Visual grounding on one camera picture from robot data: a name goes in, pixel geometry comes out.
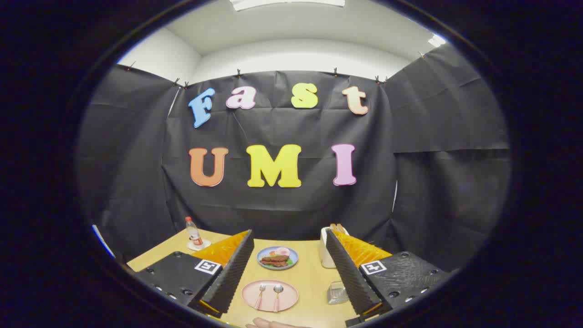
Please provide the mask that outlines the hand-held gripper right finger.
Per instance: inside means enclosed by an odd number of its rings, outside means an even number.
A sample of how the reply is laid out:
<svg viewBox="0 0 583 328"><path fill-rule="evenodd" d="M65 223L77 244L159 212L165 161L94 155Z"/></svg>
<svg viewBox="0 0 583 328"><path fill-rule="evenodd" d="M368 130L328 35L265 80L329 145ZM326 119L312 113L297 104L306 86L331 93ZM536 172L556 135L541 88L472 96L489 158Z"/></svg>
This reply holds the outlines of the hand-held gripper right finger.
<svg viewBox="0 0 583 328"><path fill-rule="evenodd" d="M327 251L358 319L402 307L451 275L412 252L391 254L339 228L325 228L325 234Z"/></svg>

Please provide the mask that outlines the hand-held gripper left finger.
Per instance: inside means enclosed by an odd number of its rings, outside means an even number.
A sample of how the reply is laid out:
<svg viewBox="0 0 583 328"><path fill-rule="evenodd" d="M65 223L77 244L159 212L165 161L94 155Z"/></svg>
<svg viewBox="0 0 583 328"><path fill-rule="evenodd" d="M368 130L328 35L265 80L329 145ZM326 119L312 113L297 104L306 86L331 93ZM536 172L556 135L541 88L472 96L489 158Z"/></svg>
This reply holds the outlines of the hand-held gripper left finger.
<svg viewBox="0 0 583 328"><path fill-rule="evenodd" d="M254 233L248 229L191 255L169 253L136 276L160 295L220 318L229 310L253 249Z"/></svg>

